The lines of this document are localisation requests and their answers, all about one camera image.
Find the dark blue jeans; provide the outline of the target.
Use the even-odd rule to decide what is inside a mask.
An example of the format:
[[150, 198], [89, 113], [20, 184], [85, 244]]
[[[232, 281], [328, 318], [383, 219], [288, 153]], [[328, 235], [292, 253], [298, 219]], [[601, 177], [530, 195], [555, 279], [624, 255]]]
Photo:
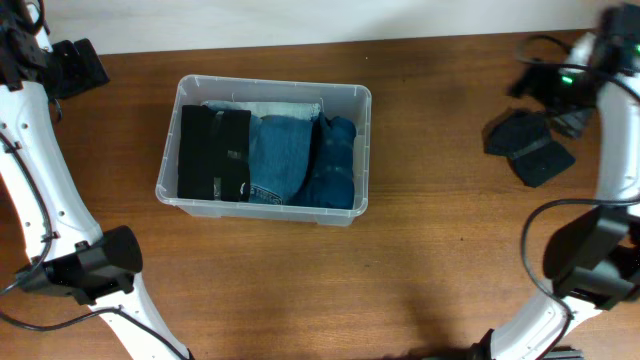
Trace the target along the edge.
[[285, 205], [306, 178], [313, 123], [252, 115], [249, 128], [251, 203]]

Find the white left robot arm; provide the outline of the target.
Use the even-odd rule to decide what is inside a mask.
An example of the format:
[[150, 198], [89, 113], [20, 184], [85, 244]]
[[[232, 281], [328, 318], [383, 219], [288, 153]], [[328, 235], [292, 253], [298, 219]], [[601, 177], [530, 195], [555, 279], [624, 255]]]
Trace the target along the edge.
[[102, 231], [71, 178], [50, 112], [105, 85], [91, 42], [51, 43], [45, 6], [1, 4], [1, 177], [17, 211], [28, 264], [7, 292], [71, 297], [102, 318], [134, 359], [189, 359], [146, 291], [127, 226]]

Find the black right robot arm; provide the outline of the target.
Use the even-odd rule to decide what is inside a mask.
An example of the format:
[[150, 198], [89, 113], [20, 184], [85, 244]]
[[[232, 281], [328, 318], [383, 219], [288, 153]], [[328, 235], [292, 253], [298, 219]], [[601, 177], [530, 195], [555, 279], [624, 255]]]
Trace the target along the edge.
[[576, 138], [589, 118], [601, 125], [596, 195], [586, 212], [558, 229], [532, 274], [535, 295], [505, 325], [488, 331], [469, 359], [576, 359], [559, 342], [582, 322], [639, 298], [639, 8], [606, 9], [598, 28], [564, 44], [552, 63], [516, 49], [526, 71], [509, 88], [540, 112], [511, 111], [487, 134], [485, 150], [508, 158], [530, 186], [564, 170], [568, 153], [550, 134]]

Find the light blue jeans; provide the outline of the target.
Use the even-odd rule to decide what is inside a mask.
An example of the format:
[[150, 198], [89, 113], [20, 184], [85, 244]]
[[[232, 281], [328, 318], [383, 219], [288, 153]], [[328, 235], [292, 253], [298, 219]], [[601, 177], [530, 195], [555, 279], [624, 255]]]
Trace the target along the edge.
[[269, 116], [290, 117], [300, 120], [314, 120], [322, 112], [317, 103], [290, 103], [290, 102], [231, 102], [221, 100], [207, 100], [202, 102], [214, 111], [246, 110], [252, 115], [263, 118]]

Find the teal garment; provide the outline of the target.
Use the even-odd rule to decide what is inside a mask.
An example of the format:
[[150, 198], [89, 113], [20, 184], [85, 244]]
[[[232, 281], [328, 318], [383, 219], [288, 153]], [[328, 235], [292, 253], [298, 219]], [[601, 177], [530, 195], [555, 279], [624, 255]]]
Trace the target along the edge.
[[342, 210], [353, 207], [356, 135], [351, 120], [319, 114], [313, 122], [306, 177], [290, 205]]

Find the small black garment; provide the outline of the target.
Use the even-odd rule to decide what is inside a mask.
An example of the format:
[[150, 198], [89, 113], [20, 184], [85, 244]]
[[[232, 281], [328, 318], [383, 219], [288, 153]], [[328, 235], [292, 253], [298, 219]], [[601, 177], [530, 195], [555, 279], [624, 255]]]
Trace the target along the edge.
[[552, 137], [542, 113], [507, 109], [485, 125], [484, 152], [504, 157], [524, 185], [537, 188], [575, 164]]

